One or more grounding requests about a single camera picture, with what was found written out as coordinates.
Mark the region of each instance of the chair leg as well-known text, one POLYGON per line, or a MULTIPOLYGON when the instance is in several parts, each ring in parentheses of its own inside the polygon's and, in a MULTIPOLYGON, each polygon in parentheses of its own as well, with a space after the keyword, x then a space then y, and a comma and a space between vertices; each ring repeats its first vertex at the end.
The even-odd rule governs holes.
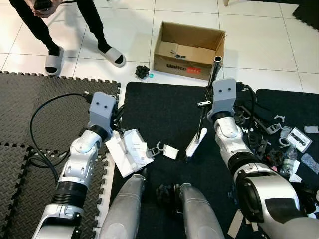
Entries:
POLYGON ((224 0, 224 6, 228 6, 229 0, 224 0))

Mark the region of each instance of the white tile floor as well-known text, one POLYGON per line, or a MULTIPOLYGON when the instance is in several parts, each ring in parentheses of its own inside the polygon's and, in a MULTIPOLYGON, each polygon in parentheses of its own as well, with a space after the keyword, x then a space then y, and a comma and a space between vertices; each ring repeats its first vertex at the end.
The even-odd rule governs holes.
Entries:
MULTIPOLYGON (((122 83, 124 102, 130 81, 204 86, 203 80, 151 70, 135 77, 135 67, 153 67, 154 44, 161 21, 226 31, 224 67, 218 77, 233 77, 258 88, 319 93, 319 33, 296 20, 297 5, 230 0, 95 0, 108 42, 128 62, 114 67, 97 52, 97 42, 77 7, 64 5, 46 19, 52 38, 65 49, 61 75, 122 83)), ((44 72, 46 48, 36 40, 9 0, 0 0, 0 70, 44 72)), ((112 166, 109 170, 112 178, 112 166)), ((107 212, 110 184, 104 192, 101 222, 107 212)))

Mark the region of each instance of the black foam mat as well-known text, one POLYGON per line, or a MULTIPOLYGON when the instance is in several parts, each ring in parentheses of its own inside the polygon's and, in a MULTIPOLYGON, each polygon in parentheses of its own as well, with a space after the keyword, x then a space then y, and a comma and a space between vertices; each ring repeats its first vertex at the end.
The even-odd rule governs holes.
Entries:
MULTIPOLYGON (((52 163, 60 161, 58 154, 52 154, 52 163)), ((82 215, 80 229, 81 239, 94 238, 93 227, 97 226, 95 216, 99 214, 97 205, 101 202, 99 194, 103 193, 101 184, 104 184, 102 176, 106 173, 104 166, 107 162, 98 160, 93 172, 91 185, 87 192, 84 203, 84 214, 82 215)), ((61 173, 64 163, 56 166, 58 174, 61 173)), ((55 190, 53 174, 49 169, 28 166, 21 193, 17 198, 11 224, 8 228, 8 239, 30 239, 41 219, 43 210, 50 203, 55 190)))
MULTIPOLYGON (((155 147, 161 141, 179 149, 177 159, 183 159, 185 149, 198 127, 200 111, 196 103, 203 100, 203 95, 203 87, 128 83, 125 95, 126 107, 122 120, 123 127, 127 130, 138 129, 149 148, 155 147)), ((259 91, 257 95, 258 99, 261 98, 259 103, 267 106, 269 99, 282 101, 281 104, 275 103, 276 113, 280 115, 291 111, 290 115, 287 114, 287 119, 294 118, 294 121, 287 122, 292 127, 298 125, 299 119, 307 118, 307 114, 302 115, 299 112, 304 105, 295 102, 304 96, 307 97, 307 94, 291 92, 282 94, 277 91, 263 93, 263 91, 259 91), (295 98, 293 110, 289 101, 291 97, 295 98)), ((316 97, 317 95, 311 94, 309 100, 313 102, 317 99, 316 97)), ((309 106, 309 108, 313 112, 316 110, 316 107, 309 106)), ((191 162, 185 164, 158 155, 155 157, 155 161, 148 166, 149 177, 143 194, 137 238, 186 238, 183 220, 169 217, 164 208, 156 205, 155 195, 155 189, 161 184, 172 185, 184 182, 189 182, 202 191, 219 219, 225 238, 231 238, 227 235, 227 231, 237 210, 233 201, 228 199, 232 178, 220 157, 212 125, 205 121, 204 126, 208 129, 208 133, 191 162)), ((116 167, 111 202, 126 180, 127 178, 123 179, 116 167)), ((252 238, 262 238, 260 230, 254 233, 251 226, 245 225, 243 222, 237 239, 252 238)))
MULTIPOLYGON (((32 145, 28 124, 33 111, 48 99, 69 92, 102 91, 117 95, 116 82, 66 77, 0 73, 0 141, 32 145)), ((89 122, 89 104, 70 96, 53 101, 34 119, 33 133, 40 148, 67 151, 81 128, 89 122)))
POLYGON ((319 1, 303 0, 293 16, 307 25, 319 30, 319 1))
MULTIPOLYGON (((273 91, 260 89, 256 92, 258 103, 266 106, 275 114, 285 117, 285 122, 282 125, 290 128, 297 128, 304 132, 304 126, 314 126, 319 124, 319 94, 288 92, 288 91, 273 91)), ((312 156, 314 161, 319 163, 319 134, 306 134, 313 142, 306 150, 312 156)), ((279 133, 267 136, 272 147, 279 147, 279 133)), ((319 188, 319 175, 315 174, 305 164, 300 163, 297 171, 300 176, 313 190, 319 188)))
POLYGON ((0 238, 5 237, 15 200, 20 193, 28 150, 0 144, 0 238))
POLYGON ((247 0, 247 1, 266 1, 266 2, 278 2, 287 4, 300 4, 302 0, 247 0))

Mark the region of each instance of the cardboard box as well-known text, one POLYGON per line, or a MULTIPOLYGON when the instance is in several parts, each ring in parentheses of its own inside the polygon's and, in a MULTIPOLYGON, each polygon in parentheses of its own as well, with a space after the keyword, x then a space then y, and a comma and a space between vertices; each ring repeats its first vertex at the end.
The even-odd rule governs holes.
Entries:
POLYGON ((208 80, 215 56, 224 56, 225 31, 162 22, 154 70, 208 80))

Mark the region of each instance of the white slide sandal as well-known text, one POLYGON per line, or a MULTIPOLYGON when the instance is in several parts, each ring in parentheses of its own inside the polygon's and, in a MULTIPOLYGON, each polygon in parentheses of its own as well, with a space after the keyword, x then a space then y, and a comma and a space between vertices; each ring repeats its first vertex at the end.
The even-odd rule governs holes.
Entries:
POLYGON ((110 50, 108 50, 106 53, 103 53, 100 51, 101 55, 104 56, 107 60, 109 60, 113 65, 116 67, 122 67, 125 65, 126 59, 125 56, 119 52, 117 49, 112 47, 110 50), (120 57, 123 56, 123 61, 121 63, 115 63, 115 61, 120 57))
POLYGON ((59 56, 47 56, 45 59, 45 72, 49 76, 59 75, 62 68, 63 48, 60 46, 59 56), (46 67, 56 68, 55 72, 48 72, 46 67))

